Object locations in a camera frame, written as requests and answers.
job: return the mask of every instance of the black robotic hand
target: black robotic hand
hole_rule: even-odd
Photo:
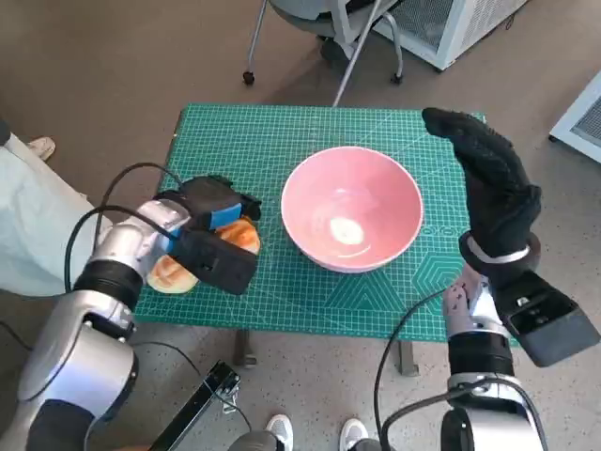
[[[541,189],[532,185],[511,142],[465,113],[426,108],[430,134],[453,143],[465,171],[471,235],[490,257],[526,248],[541,210]]]

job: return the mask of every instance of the shoe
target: shoe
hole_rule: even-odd
[[[54,143],[53,139],[49,138],[48,136],[34,139],[29,144],[27,144],[27,146],[43,162],[48,160],[56,150],[56,144]]]
[[[357,418],[347,420],[340,432],[340,451],[348,451],[359,440],[368,439],[367,428]]]
[[[267,423],[266,430],[275,435],[284,444],[285,451],[292,451],[292,422],[285,415],[275,415]]]

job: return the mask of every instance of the bowl rim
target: bowl rim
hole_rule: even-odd
[[[320,155],[322,153],[325,152],[332,152],[332,151],[341,151],[341,150],[345,150],[345,149],[358,149],[358,150],[364,150],[370,153],[374,153],[376,154],[378,157],[384,158],[392,163],[394,163],[399,169],[401,169],[401,171],[403,171],[411,180],[412,182],[412,186],[415,189],[415,192],[417,193],[418,199],[420,201],[420,219],[418,220],[417,226],[415,227],[415,231],[413,232],[413,235],[411,236],[411,239],[408,241],[408,243],[398,252],[395,252],[393,255],[391,255],[390,257],[386,257],[383,258],[379,261],[373,262],[369,265],[352,265],[352,264],[347,264],[347,265],[337,265],[335,263],[332,263],[330,261],[326,261],[323,260],[322,258],[318,258],[315,255],[313,255],[312,253],[308,252],[303,246],[301,246],[299,244],[299,241],[297,238],[295,238],[293,236],[293,234],[290,232],[290,228],[288,227],[288,224],[286,223],[286,218],[284,215],[284,204],[285,204],[285,199],[286,199],[286,192],[289,189],[289,182],[292,179],[292,177],[296,174],[297,171],[299,171],[306,163],[308,163],[310,160],[312,160],[314,157],[316,157],[317,155]],[[316,262],[317,264],[319,264],[320,266],[323,265],[327,265],[327,269],[331,270],[331,267],[335,267],[338,268],[339,272],[348,272],[348,270],[353,270],[354,272],[360,272],[361,270],[364,271],[372,271],[376,268],[379,268],[381,266],[384,266],[387,263],[390,263],[391,261],[393,261],[395,258],[399,257],[401,254],[403,254],[405,251],[407,251],[409,249],[409,247],[413,244],[413,242],[417,239],[418,235],[420,234],[420,231],[422,230],[422,224],[424,223],[424,199],[422,198],[422,192],[420,191],[420,187],[417,184],[417,181],[415,181],[415,179],[413,178],[413,176],[409,173],[409,171],[405,168],[405,166],[403,166],[401,163],[399,163],[397,160],[395,160],[394,158],[382,153],[382,152],[378,152],[377,150],[373,150],[372,148],[364,148],[361,146],[338,146],[336,148],[325,148],[323,150],[320,150],[312,155],[309,155],[307,158],[305,158],[302,162],[300,162],[299,164],[297,164],[297,166],[293,169],[293,171],[290,173],[290,175],[288,176],[288,178],[285,181],[285,185],[284,185],[284,189],[282,190],[282,198],[280,200],[280,214],[282,216],[282,222],[284,223],[284,228],[285,231],[287,232],[288,236],[290,237],[290,239],[294,242],[294,244],[296,246],[299,247],[299,249],[306,255],[308,256],[310,259],[312,259],[314,262]]]

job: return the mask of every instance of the gray floor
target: gray floor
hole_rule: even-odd
[[[257,82],[240,82],[258,0],[0,0],[0,113],[24,139],[49,134],[58,143],[50,165],[98,202],[123,166],[162,162],[178,111],[190,101],[328,104],[339,75],[320,61],[315,38],[266,17],[256,58]],[[601,165],[547,134],[601,68],[597,0],[532,0],[510,31],[500,29],[443,74],[407,57],[405,83],[387,83],[393,51],[370,38],[343,105],[479,110],[516,144],[544,189],[535,231],[544,243],[540,273],[577,299],[601,327]],[[136,205],[157,175],[132,175],[116,200]],[[3,296],[3,319],[31,341],[52,303]],[[181,346],[202,370],[229,359],[231,331],[146,326],[142,335]],[[359,415],[374,433],[371,387],[382,342],[369,339],[256,334],[260,367],[243,373],[239,404],[261,427],[287,412],[297,449],[335,449],[337,433]],[[0,428],[12,409],[24,356],[0,340]],[[383,411],[438,393],[448,375],[446,348],[417,347],[422,376],[403,380],[391,362]],[[542,411],[551,449],[598,449],[601,443],[601,347],[551,369],[517,353],[517,371]],[[144,369],[131,402],[94,448],[150,443],[198,379],[173,352],[141,352]],[[309,369],[321,372],[317,382]],[[393,431],[399,449],[436,449],[444,406],[417,412]],[[244,425],[216,407],[182,450],[225,449]]]

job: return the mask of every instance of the green cutting mat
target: green cutting mat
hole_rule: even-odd
[[[294,167],[343,145],[395,158],[424,198],[417,240],[394,262],[365,274],[318,267],[287,237],[280,216],[280,195]],[[224,175],[263,201],[259,267],[239,297],[205,285],[185,295],[145,288],[136,308],[140,320],[386,337],[403,312],[448,286],[462,268],[457,237],[468,228],[463,173],[451,146],[427,134],[419,111],[191,104],[179,118],[168,166],[183,179]],[[171,187],[170,180],[161,186]],[[422,308],[403,336],[445,340],[439,300]]]

